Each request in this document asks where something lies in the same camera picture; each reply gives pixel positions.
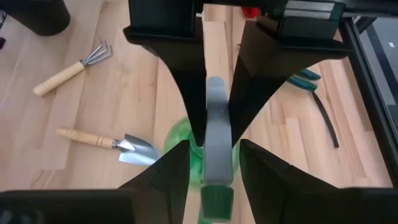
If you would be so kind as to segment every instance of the garden tool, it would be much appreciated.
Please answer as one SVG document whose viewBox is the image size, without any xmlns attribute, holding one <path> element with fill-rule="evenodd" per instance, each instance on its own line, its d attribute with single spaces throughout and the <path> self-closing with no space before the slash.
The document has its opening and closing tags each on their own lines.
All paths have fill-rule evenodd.
<svg viewBox="0 0 398 224">
<path fill-rule="evenodd" d="M 119 161 L 132 165 L 151 166 L 161 157 L 153 145 L 128 134 L 124 135 L 122 141 L 66 128 L 58 128 L 56 134 L 94 146 L 119 149 L 121 152 Z"/>
<path fill-rule="evenodd" d="M 106 42 L 101 41 L 101 44 L 86 59 L 76 62 L 70 67 L 47 79 L 43 83 L 36 86 L 33 89 L 33 92 L 36 93 L 36 95 L 38 96 L 43 96 L 49 91 L 64 83 L 65 81 L 79 74 L 88 66 L 105 60 L 111 57 L 112 54 L 112 46 L 108 46 Z"/>
<path fill-rule="evenodd" d="M 315 100 L 315 103 L 317 104 L 317 106 L 318 106 L 318 108 L 319 108 L 319 110 L 320 110 L 320 112 L 321 112 L 321 114 L 323 116 L 323 119 L 325 120 L 325 123 L 326 123 L 326 125 L 328 127 L 331 139 L 333 141 L 333 145 L 334 145 L 335 148 L 338 148 L 339 144 L 338 144 L 338 140 L 337 140 L 336 131 L 333 128 L 333 125 L 332 125 L 332 123 L 330 121 L 330 118 L 328 116 L 328 113 L 326 112 L 326 109 L 325 109 L 324 105 L 322 104 L 322 102 L 319 99 L 318 95 L 315 93 L 315 90 L 318 88 L 318 86 L 316 84 L 310 83 L 310 82 L 308 82 L 308 81 L 306 81 L 306 80 L 304 80 L 302 78 L 299 78 L 298 76 L 307 78 L 309 80 L 319 80 L 319 79 L 321 79 L 321 76 L 316 74 L 316 73 L 314 73 L 314 72 L 311 72 L 308 69 L 305 69 L 305 70 L 300 71 L 297 74 L 297 76 L 294 76 L 294 75 L 291 76 L 287 80 L 287 82 L 292 84 L 292 85 L 294 85 L 294 86 L 296 86 L 296 87 L 299 87 L 300 89 L 307 90 L 307 91 L 311 92 L 311 94 L 312 94 L 312 96 L 313 96 L 313 98 Z"/>
</svg>

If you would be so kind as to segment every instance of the metal rake tines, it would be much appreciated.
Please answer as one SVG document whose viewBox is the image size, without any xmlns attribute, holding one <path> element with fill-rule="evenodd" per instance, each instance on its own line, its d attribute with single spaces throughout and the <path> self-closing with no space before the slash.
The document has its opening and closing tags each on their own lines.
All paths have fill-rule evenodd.
<svg viewBox="0 0 398 224">
<path fill-rule="evenodd" d="M 83 64 L 84 66 L 93 65 L 109 58 L 112 54 L 112 45 L 108 45 L 106 41 L 101 41 L 101 44 L 86 59 L 84 59 Z"/>
</svg>

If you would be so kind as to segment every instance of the wooden handle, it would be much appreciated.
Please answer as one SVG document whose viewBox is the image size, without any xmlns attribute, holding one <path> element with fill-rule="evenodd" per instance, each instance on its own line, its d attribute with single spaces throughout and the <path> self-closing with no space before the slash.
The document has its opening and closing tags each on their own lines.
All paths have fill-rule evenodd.
<svg viewBox="0 0 398 224">
<path fill-rule="evenodd" d="M 42 84 L 36 86 L 33 89 L 33 92 L 36 93 L 36 95 L 38 96 L 43 96 L 44 94 L 61 85 L 63 82 L 67 81 L 71 77 L 74 77 L 76 74 L 83 71 L 84 69 L 84 65 L 81 62 L 77 62 L 71 67 L 64 69 L 62 72 L 44 81 Z"/>
<path fill-rule="evenodd" d="M 67 137 L 74 141 L 83 142 L 94 146 L 101 146 L 108 149 L 112 149 L 112 143 L 114 141 L 114 139 L 105 138 L 104 136 L 84 133 L 81 131 L 66 128 L 58 128 L 56 130 L 56 134 L 58 134 L 59 136 Z"/>
</svg>

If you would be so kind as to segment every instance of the wooden board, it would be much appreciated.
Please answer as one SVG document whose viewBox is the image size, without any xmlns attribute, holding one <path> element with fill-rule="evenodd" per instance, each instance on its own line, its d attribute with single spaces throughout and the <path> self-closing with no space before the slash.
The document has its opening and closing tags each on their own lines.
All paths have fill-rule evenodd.
<svg viewBox="0 0 398 224">
<path fill-rule="evenodd" d="M 116 188 L 145 167 L 118 162 L 118 153 L 70 142 L 59 127 L 111 138 L 125 133 L 163 148 L 169 129 L 186 116 L 177 86 L 162 61 L 129 44 L 126 0 L 65 0 L 72 23 L 39 37 L 8 17 L 0 36 L 0 190 Z M 244 18 L 239 7 L 206 6 L 203 13 L 208 77 L 231 84 Z M 85 58 L 98 38 L 114 56 L 39 98 L 32 88 Z M 335 126 L 334 149 L 308 92 L 284 84 L 244 137 L 335 186 L 391 187 L 374 132 L 346 60 L 310 67 L 322 75 L 317 93 Z M 231 223 L 254 223 L 238 172 Z M 196 223 L 198 192 L 190 192 L 184 223 Z"/>
</svg>

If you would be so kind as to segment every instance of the metal trowel blade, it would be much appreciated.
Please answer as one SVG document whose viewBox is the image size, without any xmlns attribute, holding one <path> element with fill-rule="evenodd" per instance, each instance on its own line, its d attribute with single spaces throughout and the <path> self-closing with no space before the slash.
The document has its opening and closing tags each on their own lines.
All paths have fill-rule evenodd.
<svg viewBox="0 0 398 224">
<path fill-rule="evenodd" d="M 147 141 L 126 134 L 118 144 L 121 151 L 119 161 L 132 165 L 151 166 L 161 155 L 159 151 Z"/>
</svg>

